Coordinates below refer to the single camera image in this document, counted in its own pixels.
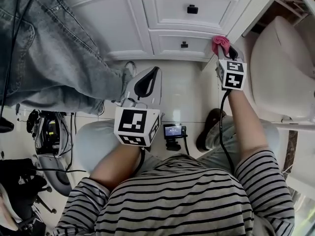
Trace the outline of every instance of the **striped shirt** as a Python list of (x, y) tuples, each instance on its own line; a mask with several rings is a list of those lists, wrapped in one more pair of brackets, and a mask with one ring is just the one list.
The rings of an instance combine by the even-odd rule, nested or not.
[(293, 231), (291, 195), (270, 151), (242, 161), (234, 176), (170, 158), (111, 193), (84, 178), (54, 235), (252, 235), (254, 218), (268, 224), (267, 235)]

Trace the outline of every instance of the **gray pants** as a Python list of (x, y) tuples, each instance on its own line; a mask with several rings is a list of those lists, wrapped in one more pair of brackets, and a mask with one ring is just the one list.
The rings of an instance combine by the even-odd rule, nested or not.
[[(269, 147), (276, 152), (279, 146), (279, 132), (270, 122), (262, 120), (262, 125), (267, 137)], [(232, 117), (224, 117), (223, 142), (229, 152), (234, 166), (240, 162), (240, 153), (235, 135)], [(113, 151), (119, 144), (114, 132), (114, 120), (97, 121), (84, 125), (77, 133), (74, 143), (74, 154), (87, 172), (91, 172), (99, 161)], [(209, 132), (206, 140), (209, 152), (197, 159), (198, 162), (207, 168), (219, 168), (231, 172), (228, 160), (219, 141), (219, 123)], [(145, 161), (137, 173), (141, 174), (156, 167), (161, 160), (146, 153)]]

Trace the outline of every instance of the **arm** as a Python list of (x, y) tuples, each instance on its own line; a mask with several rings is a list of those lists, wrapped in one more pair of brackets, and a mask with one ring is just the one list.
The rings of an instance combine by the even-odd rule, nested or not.
[(233, 114), (241, 158), (245, 159), (258, 150), (268, 148), (260, 120), (243, 91), (232, 90), (228, 96), (228, 100)]
[(54, 236), (91, 235), (110, 192), (130, 178), (140, 149), (119, 145), (71, 191)]
[(139, 147), (121, 144), (99, 162), (90, 178), (112, 191), (130, 178), (139, 155)]
[(266, 221), (277, 236), (288, 236), (294, 227), (293, 202), (260, 120), (242, 91), (233, 90), (229, 102), (242, 158), (235, 176), (259, 217), (255, 221)]

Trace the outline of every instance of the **cabinet drawer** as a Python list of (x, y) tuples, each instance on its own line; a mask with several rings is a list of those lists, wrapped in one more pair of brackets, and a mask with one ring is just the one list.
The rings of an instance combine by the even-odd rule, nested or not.
[(188, 30), (149, 30), (155, 56), (183, 56), (210, 59), (211, 39), (206, 32)]
[(143, 2), (151, 29), (196, 30), (226, 35), (250, 0), (143, 0)]
[(153, 54), (142, 0), (66, 0), (103, 57), (141, 59)]

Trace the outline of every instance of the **drawer handle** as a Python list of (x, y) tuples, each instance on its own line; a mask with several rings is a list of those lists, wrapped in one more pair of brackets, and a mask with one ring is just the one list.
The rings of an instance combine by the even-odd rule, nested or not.
[(188, 13), (188, 14), (198, 14), (198, 7), (195, 7), (194, 4), (190, 4), (190, 5), (187, 7), (187, 13)]
[(186, 44), (186, 41), (183, 41), (181, 44), (181, 48), (188, 48), (188, 44)]

